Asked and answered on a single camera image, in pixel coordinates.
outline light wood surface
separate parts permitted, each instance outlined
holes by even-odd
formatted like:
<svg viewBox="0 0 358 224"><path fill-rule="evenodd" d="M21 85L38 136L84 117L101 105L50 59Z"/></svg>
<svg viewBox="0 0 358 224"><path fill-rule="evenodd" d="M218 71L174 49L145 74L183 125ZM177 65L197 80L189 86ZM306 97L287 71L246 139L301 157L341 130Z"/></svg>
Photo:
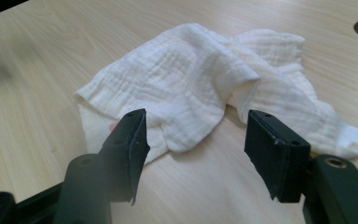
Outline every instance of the light wood surface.
<svg viewBox="0 0 358 224"><path fill-rule="evenodd" d="M86 153L73 93L103 67L176 25L223 35L268 28L306 38L305 74L358 127L358 1L31 0L0 13L0 190L22 201L63 180ZM196 148L146 165L137 203L115 223L304 223L270 199L228 107ZM353 160L358 167L358 159Z"/></svg>

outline muslin cloth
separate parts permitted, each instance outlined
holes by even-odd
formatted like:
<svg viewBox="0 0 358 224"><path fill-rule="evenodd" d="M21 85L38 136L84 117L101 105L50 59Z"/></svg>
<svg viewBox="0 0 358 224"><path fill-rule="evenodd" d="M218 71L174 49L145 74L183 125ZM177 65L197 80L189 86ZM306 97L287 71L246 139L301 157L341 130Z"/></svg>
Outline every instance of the muslin cloth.
<svg viewBox="0 0 358 224"><path fill-rule="evenodd" d="M75 93L88 152L98 152L126 113L145 108L146 163L193 148L226 105L246 123L249 109L273 114L317 153L358 156L334 108L318 100L303 74L298 35L256 29L224 36L189 23L174 27L108 64Z"/></svg>

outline crumpled fabric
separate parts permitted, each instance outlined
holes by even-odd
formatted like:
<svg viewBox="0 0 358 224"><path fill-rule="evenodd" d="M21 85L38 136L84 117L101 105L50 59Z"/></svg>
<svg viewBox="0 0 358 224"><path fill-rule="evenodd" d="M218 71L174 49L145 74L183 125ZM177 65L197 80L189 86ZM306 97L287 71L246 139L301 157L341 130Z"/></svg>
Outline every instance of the crumpled fabric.
<svg viewBox="0 0 358 224"><path fill-rule="evenodd" d="M274 115L316 153L358 156L339 144L342 121L304 76L304 42L269 29L224 36L196 23L163 32L76 91L88 152L98 152L109 126L139 108L147 112L146 163L187 151L232 105L243 123L250 109Z"/></svg>

